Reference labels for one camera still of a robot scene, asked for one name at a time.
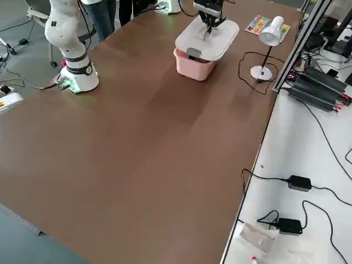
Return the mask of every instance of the colorful card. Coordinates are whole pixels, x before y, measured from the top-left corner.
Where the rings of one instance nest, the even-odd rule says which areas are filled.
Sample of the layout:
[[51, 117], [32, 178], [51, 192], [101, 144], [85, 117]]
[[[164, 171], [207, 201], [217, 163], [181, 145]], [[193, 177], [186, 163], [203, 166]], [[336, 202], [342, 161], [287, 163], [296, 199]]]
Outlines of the colorful card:
[[[253, 21], [247, 26], [245, 31], [251, 32], [255, 35], [259, 35], [259, 33], [265, 29], [266, 27], [270, 26], [272, 19], [265, 18], [264, 16], [257, 15]], [[282, 42], [287, 35], [287, 32], [290, 30], [290, 26], [283, 24], [281, 26], [281, 40]]]

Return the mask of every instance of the lamp shade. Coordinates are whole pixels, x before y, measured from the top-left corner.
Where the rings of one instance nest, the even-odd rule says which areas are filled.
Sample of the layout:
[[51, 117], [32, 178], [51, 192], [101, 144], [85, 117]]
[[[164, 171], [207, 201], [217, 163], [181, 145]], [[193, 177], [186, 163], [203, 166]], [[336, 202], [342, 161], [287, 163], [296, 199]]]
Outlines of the lamp shade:
[[275, 17], [270, 26], [260, 32], [260, 41], [269, 46], [279, 45], [281, 39], [281, 26], [283, 23], [284, 19], [282, 16]]

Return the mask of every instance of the plastic storage box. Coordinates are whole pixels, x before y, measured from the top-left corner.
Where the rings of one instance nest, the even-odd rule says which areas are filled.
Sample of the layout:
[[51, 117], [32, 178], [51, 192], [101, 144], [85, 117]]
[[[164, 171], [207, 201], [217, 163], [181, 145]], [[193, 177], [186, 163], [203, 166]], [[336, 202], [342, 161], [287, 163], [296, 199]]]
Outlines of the plastic storage box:
[[174, 49], [176, 57], [177, 71], [179, 74], [195, 79], [197, 81], [204, 81], [209, 76], [216, 62], [200, 63], [189, 59], [187, 53]]

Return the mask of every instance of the robotic arm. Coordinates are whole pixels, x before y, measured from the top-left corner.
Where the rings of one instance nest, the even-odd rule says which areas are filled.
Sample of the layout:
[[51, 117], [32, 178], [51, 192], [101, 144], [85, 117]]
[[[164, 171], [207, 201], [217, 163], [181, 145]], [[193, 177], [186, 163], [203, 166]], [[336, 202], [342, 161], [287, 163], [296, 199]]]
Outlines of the robotic arm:
[[223, 23], [226, 17], [222, 15], [223, 0], [194, 0], [194, 8], [199, 11], [203, 23], [207, 25], [203, 40], [213, 28]]
[[77, 0], [50, 0], [50, 4], [45, 36], [59, 48], [65, 59], [61, 77], [68, 82], [68, 89], [73, 93], [90, 91], [99, 84], [99, 78], [77, 36], [80, 18]]

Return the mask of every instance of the white desk lamp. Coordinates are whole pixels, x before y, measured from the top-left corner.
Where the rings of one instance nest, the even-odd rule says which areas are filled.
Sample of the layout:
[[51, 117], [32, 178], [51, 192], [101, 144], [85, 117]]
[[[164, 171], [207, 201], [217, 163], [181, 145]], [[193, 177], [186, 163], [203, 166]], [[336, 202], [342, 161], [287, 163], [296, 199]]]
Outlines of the white desk lamp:
[[271, 25], [263, 29], [259, 34], [259, 39], [266, 45], [269, 45], [269, 51], [265, 56], [264, 62], [261, 66], [254, 66], [250, 70], [251, 76], [256, 80], [269, 81], [273, 74], [265, 67], [266, 61], [268, 60], [271, 48], [280, 44], [281, 39], [281, 26], [284, 23], [282, 16], [277, 16], [271, 22]]

